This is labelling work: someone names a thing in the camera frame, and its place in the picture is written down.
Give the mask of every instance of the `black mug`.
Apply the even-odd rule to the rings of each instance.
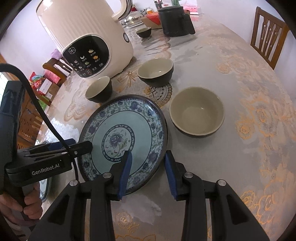
[[[190,15],[184,13],[182,6],[164,7],[158,10],[163,33],[169,37],[195,34]]]

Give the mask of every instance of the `table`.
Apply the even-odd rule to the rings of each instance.
[[[203,180],[225,179],[274,241],[296,212],[294,106],[274,71],[248,43],[205,15],[191,18],[195,35],[169,38],[158,29],[152,31],[152,37],[141,39],[137,29],[126,30],[134,57],[112,78],[112,97],[140,94],[154,100],[166,117],[167,149],[176,161]],[[136,74],[144,61],[156,57],[174,62],[173,77],[162,88],[147,86]],[[100,106],[85,99],[89,84],[71,73],[47,112],[65,139],[78,141],[85,122]],[[208,88],[224,103],[225,121],[212,136],[185,136],[170,119],[170,99],[189,86]],[[43,125],[38,140],[56,138]],[[73,170],[54,177],[45,210],[72,179]],[[184,202],[171,196],[161,165],[144,187],[121,202],[112,202],[116,240],[180,240],[184,207]],[[208,223],[211,240],[210,219]]]

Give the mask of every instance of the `silver bolt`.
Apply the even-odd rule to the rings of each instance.
[[[184,173],[184,176],[186,178],[192,178],[193,177],[193,174],[191,172],[186,172],[186,173]]]
[[[78,181],[77,180],[72,180],[69,182],[70,183],[70,186],[74,187],[78,184]]]
[[[110,178],[112,176],[112,174],[110,172],[105,172],[103,174],[103,178]]]
[[[218,184],[220,185],[220,186],[225,186],[226,185],[226,181],[225,180],[222,180],[222,179],[220,179],[219,181],[218,181]]]

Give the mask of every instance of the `window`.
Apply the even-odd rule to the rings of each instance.
[[[8,79],[5,77],[5,75],[0,72],[0,104],[2,101],[2,96],[4,94],[4,90],[5,90],[7,81],[8,81]]]

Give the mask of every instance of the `metal lid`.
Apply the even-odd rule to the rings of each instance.
[[[174,10],[183,10],[182,6],[171,6],[171,7],[163,7],[158,10],[158,12],[168,12],[168,11],[174,11]]]

